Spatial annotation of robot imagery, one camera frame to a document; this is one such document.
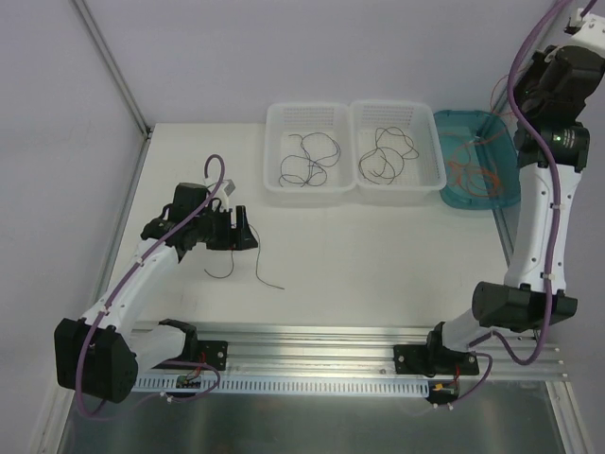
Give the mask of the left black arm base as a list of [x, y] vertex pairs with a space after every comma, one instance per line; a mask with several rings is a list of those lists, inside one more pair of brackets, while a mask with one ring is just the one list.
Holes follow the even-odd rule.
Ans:
[[198, 340], [185, 358], [192, 362], [208, 364], [218, 371], [226, 370], [229, 343], [224, 340]]

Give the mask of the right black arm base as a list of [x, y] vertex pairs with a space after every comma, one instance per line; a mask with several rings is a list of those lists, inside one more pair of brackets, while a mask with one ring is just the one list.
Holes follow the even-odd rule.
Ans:
[[397, 375], [477, 376], [476, 355], [456, 352], [443, 347], [429, 348], [426, 344], [396, 344], [393, 361]]

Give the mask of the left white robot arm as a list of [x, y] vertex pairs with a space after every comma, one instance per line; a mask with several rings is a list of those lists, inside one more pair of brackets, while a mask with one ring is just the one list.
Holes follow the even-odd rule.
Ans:
[[188, 368], [204, 355], [197, 329], [165, 319], [141, 338], [132, 329], [152, 290], [199, 244], [210, 251], [246, 251], [258, 242], [243, 205], [231, 207], [230, 180], [205, 186], [179, 183], [171, 203], [143, 228], [119, 280], [76, 320], [64, 318], [54, 332], [58, 384], [120, 403], [138, 375], [172, 361]]

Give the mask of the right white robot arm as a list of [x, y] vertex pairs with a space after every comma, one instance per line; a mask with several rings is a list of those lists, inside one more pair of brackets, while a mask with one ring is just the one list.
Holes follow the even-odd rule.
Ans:
[[590, 133], [578, 121], [604, 77], [604, 53], [587, 45], [537, 51], [509, 88], [517, 118], [521, 207], [513, 256], [501, 284], [476, 285], [471, 308], [434, 327], [426, 339], [427, 372], [449, 374], [475, 359], [472, 348], [503, 330], [537, 330], [529, 365], [540, 355], [549, 327], [572, 317], [577, 299], [566, 293], [564, 254], [571, 204], [587, 165]]

